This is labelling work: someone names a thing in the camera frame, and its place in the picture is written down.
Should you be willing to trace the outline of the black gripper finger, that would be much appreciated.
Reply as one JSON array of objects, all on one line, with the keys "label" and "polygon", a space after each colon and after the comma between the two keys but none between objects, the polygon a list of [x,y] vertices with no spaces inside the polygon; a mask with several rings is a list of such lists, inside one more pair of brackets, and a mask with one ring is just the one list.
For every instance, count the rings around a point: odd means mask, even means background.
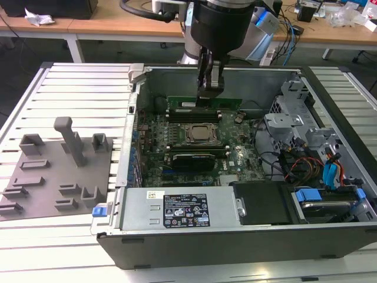
[{"label": "black gripper finger", "polygon": [[198,60],[198,79],[197,85],[198,88],[202,87],[204,84],[204,79],[206,78],[206,74],[211,72],[211,65],[212,65],[212,54],[206,47],[201,47],[200,49],[200,56]]},{"label": "black gripper finger", "polygon": [[206,74],[204,84],[197,88],[197,96],[204,99],[215,98],[224,91],[223,64],[212,60],[211,72]]}]

